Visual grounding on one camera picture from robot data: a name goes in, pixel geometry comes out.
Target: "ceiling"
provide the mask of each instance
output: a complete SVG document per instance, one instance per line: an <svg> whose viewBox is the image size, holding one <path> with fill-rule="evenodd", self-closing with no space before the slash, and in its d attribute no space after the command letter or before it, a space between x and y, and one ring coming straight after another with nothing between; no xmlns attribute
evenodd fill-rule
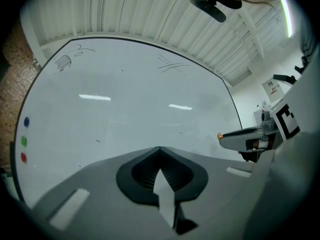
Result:
<svg viewBox="0 0 320 240"><path fill-rule="evenodd" d="M232 87L251 75L250 63L287 38L286 20L280 2L218 8L225 23L189 0L30 0L20 18L41 65L70 39L126 37L188 56Z"/></svg>

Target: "red magnet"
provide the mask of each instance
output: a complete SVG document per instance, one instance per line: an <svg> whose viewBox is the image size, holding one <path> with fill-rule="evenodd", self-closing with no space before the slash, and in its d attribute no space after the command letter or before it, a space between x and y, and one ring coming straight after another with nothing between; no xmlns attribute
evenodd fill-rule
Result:
<svg viewBox="0 0 320 240"><path fill-rule="evenodd" d="M22 162L24 162L25 164L27 163L27 156L25 153L21 153L21 160Z"/></svg>

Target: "whiteboard frame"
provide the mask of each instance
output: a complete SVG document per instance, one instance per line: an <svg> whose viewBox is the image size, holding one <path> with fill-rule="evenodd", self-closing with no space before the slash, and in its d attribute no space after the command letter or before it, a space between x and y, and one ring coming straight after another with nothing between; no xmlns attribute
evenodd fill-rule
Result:
<svg viewBox="0 0 320 240"><path fill-rule="evenodd" d="M38 76L42 73L42 71L46 68L47 64L56 56L56 54L58 54L66 45L68 45L70 42L73 42L73 41L78 41L78 40L85 40L85 39L113 39L113 40L122 40L122 41L128 41L128 42L134 42L134 43L139 43L139 44L143 44L143 45L147 45L147 46L151 46L151 47L156 47L156 48L159 48L161 50L164 50L164 51L167 51L169 53L172 53L172 54L175 54L175 55L178 55L184 59L187 59L188 61L191 61L192 63L195 63L197 64L198 66L202 67L203 69L209 71L210 73L214 74L216 77L220 78L225 86L225 88L227 89L229 95L230 95L230 98L232 100L232 103L233 103L233 106L235 108L235 111L236 111L236 114L238 116L238 119L239 119L239 122L240 122L240 127L242 129L242 124L241 124L241 120L240 120L240 117L239 117L239 113L238 113L238 110L237 110L237 107L235 105L235 102L234 102L234 99L232 98L231 94L230 94L230 91L225 83L225 81L219 76L217 75L216 73L212 72L210 69L208 69L207 67L203 66L202 64L194 61L193 59L189 58L189 57L186 57L176 51L173 51L173 50L170 50L170 49L167 49L167 48L164 48L162 46L159 46L159 45L156 45L156 44L153 44L153 43L148 43L148 42L145 42L145 41L140 41L140 40L135 40L135 39L130 39L130 38L123 38L123 37L113 37L113 36L92 36L92 37L81 37L81 38L74 38L74 39L71 39L69 40L68 42L66 42L63 46L60 47L60 49L58 49L54 55L51 56L50 59L48 59L48 61L43 65L42 69L38 72L38 74L36 75L36 77L34 78L34 80L32 81L28 91L26 92L25 96L24 96L24 99L23 99L23 102L21 104L21 107L20 107L20 110L19 110L19 114L18 114L18 117L17 117L17 121L16 121L16 124L15 124L15 130L14 130L14 140L13 140L13 147L10 146L10 164L11 164L11 171L12 171L12 177L13 177L13 182L14 182L14 186L15 186L15 189L16 189L16 192L17 192L17 195L20 199L21 202L23 202L24 204L26 203L25 202L25 199L24 199L24 196L22 194L22 191L21 191L21 188L20 188L20 185L19 185L19 180L18 180L18 173L17 173L17 168L16 168L16 152L15 152L15 148L16 148L16 142L17 142L17 131L18 131L18 123L20 121L20 116L21 116L21 112L24 108L24 105L25 105L25 102L26 102L26 99L29 95L29 92L30 90L32 89L34 83L36 82Z"/></svg>

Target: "whiteboard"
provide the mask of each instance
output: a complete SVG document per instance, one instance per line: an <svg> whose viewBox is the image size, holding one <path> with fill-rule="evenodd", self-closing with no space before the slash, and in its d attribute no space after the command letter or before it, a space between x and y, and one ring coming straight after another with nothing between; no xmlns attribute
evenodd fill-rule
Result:
<svg viewBox="0 0 320 240"><path fill-rule="evenodd" d="M239 129L223 80L196 62L135 40L71 40L43 67L21 108L18 190L33 207L83 167L155 146L242 161L217 140L218 132Z"/></svg>

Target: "white wall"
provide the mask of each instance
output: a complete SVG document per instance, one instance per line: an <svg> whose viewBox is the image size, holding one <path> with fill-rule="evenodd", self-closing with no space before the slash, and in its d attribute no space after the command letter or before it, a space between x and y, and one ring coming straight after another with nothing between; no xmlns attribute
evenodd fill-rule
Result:
<svg viewBox="0 0 320 240"><path fill-rule="evenodd" d="M243 128L256 125L253 112L257 110L257 105L262 104L262 101L266 101L267 105L271 106L278 102L278 100L270 102L262 84L271 79L274 74L294 76L298 79L300 74L295 71L295 66L302 67L301 56L299 35L296 35L284 48L279 46L267 53L264 60L252 63L249 66L252 75L230 89ZM284 83L279 84L284 93L290 89Z"/></svg>

